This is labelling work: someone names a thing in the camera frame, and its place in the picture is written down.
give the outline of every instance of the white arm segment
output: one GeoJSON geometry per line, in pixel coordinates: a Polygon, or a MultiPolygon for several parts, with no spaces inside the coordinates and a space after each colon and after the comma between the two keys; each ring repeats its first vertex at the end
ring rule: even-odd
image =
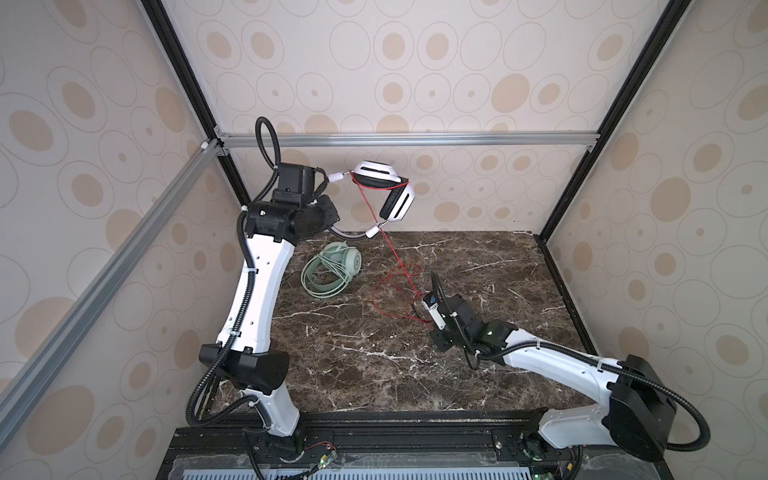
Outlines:
{"type": "MultiPolygon", "coordinates": [[[[272,314],[275,310],[277,291],[283,280],[288,260],[293,255],[293,245],[285,240],[280,243],[266,235],[253,235],[246,238],[246,243],[256,267],[256,283],[253,287],[248,310],[240,326],[240,337],[235,340],[232,350],[244,351],[246,347],[252,353],[264,353],[270,349],[270,329],[272,314]]],[[[228,320],[219,332],[217,342],[225,343],[229,339],[232,324],[243,302],[245,287],[248,282],[248,269],[243,262],[243,272],[237,284],[232,309],[228,320]]],[[[269,433],[280,437],[293,435],[299,422],[299,410],[293,404],[285,382],[270,395],[254,389],[246,389],[246,395],[256,395],[259,403],[256,407],[264,418],[265,426],[270,425],[269,433]]]]}
{"type": "MultiPolygon", "coordinates": [[[[232,350],[242,352],[245,347],[250,347],[253,353],[263,353],[270,349],[272,313],[275,310],[280,281],[283,279],[288,260],[293,255],[293,245],[285,240],[277,243],[267,235],[253,235],[251,238],[246,238],[246,243],[257,269],[256,284],[253,287],[253,295],[243,318],[243,324],[240,326],[240,337],[235,340],[232,350]]],[[[227,316],[227,322],[216,338],[217,342],[225,343],[230,337],[230,330],[240,310],[240,304],[243,302],[247,283],[248,270],[243,262],[243,272],[240,274],[240,282],[237,284],[235,297],[232,300],[232,309],[227,316]]]]}
{"type": "MultiPolygon", "coordinates": [[[[523,329],[512,332],[506,339],[507,345],[527,341],[539,341],[523,329]]],[[[601,357],[579,352],[581,355],[600,360],[601,357]]],[[[596,405],[574,409],[549,409],[538,425],[541,437],[557,449],[571,445],[616,445],[611,433],[601,423],[608,414],[611,391],[607,385],[616,382],[615,373],[598,370],[597,367],[579,362],[564,353],[535,346],[516,350],[504,356],[504,363],[520,369],[530,370],[577,390],[597,402],[596,405]]],[[[607,365],[618,365],[616,359],[602,359],[607,365]]]]}

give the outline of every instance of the headphones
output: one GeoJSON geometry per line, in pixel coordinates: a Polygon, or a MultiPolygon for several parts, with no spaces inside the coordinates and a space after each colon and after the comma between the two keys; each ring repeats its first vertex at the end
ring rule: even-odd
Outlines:
{"type": "MultiPolygon", "coordinates": [[[[383,223],[378,223],[366,231],[365,237],[372,238],[380,230],[381,226],[387,222],[397,222],[402,220],[406,212],[411,207],[415,193],[413,186],[405,177],[398,176],[392,165],[380,164],[379,162],[362,161],[354,170],[350,172],[339,172],[328,176],[329,182],[337,182],[344,178],[344,175],[352,176],[353,181],[367,188],[377,190],[389,190],[389,196],[384,201],[384,205],[379,212],[379,216],[384,219],[383,223]]],[[[363,236],[348,236],[349,240],[356,240],[363,236]]]]}
{"type": "Polygon", "coordinates": [[[352,282],[362,266],[362,256],[355,247],[346,242],[332,242],[315,255],[301,270],[301,284],[309,295],[326,299],[338,295],[352,282]],[[339,277],[331,283],[316,283],[312,280],[317,267],[324,265],[339,277]]]}

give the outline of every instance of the patterned wall panel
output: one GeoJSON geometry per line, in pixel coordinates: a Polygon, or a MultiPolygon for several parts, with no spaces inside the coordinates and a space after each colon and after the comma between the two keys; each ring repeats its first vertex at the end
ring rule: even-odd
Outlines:
{"type": "MultiPolygon", "coordinates": [[[[530,230],[538,233],[584,156],[583,145],[498,147],[284,148],[286,162],[322,167],[329,174],[361,160],[391,164],[413,183],[416,199],[390,230],[530,230]]],[[[248,191],[260,192],[271,175],[257,148],[233,150],[248,191]]],[[[388,192],[365,190],[376,213],[388,192]]],[[[330,184],[339,227],[368,230],[372,215],[347,177],[330,184]]]]}
{"type": "Polygon", "coordinates": [[[239,211],[208,167],[0,455],[2,480],[155,478],[229,312],[239,211]]]}
{"type": "Polygon", "coordinates": [[[200,144],[130,0],[0,15],[0,391],[200,144]]]}
{"type": "Polygon", "coordinates": [[[225,131],[587,130],[666,0],[166,0],[225,131]]]}
{"type": "MultiPolygon", "coordinates": [[[[768,2],[701,2],[638,99],[551,250],[599,351],[709,420],[675,478],[765,478],[768,2]]],[[[696,434],[678,413],[672,441],[696,434]]]]}

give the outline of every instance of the ventilation grille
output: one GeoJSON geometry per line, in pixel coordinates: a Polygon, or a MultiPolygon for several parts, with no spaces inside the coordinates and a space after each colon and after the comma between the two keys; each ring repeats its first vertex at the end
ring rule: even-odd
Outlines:
{"type": "MultiPolygon", "coordinates": [[[[270,470],[266,480],[277,480],[302,470],[270,470]]],[[[321,470],[312,480],[531,480],[524,467],[484,468],[345,468],[341,471],[321,470]]],[[[244,468],[221,470],[185,470],[184,480],[258,480],[254,472],[244,468]]]]}

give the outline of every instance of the dark brown marble surface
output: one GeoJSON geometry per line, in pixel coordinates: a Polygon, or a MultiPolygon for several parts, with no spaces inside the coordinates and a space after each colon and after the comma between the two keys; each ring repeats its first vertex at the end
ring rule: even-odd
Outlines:
{"type": "MultiPolygon", "coordinates": [[[[429,272],[444,280],[445,293],[460,293],[487,320],[506,319],[544,339],[580,349],[534,239],[509,232],[393,232],[392,244],[404,263],[424,273],[416,287],[430,290],[429,272]]],[[[371,303],[373,287],[398,266],[385,239],[350,242],[362,254],[362,270],[349,287],[329,300],[307,294],[301,269],[334,237],[301,243],[291,259],[275,307],[272,349],[290,353],[286,379],[303,412],[448,409],[568,408],[590,403],[568,387],[537,374],[484,362],[470,370],[462,352],[437,353],[429,330],[412,319],[385,316],[371,303]]],[[[394,282],[412,290],[404,276],[394,282]]],[[[402,313],[402,297],[382,285],[376,303],[402,313]]],[[[423,307],[419,314],[428,318],[423,307]]],[[[213,411],[236,398],[229,385],[213,411]]]]}

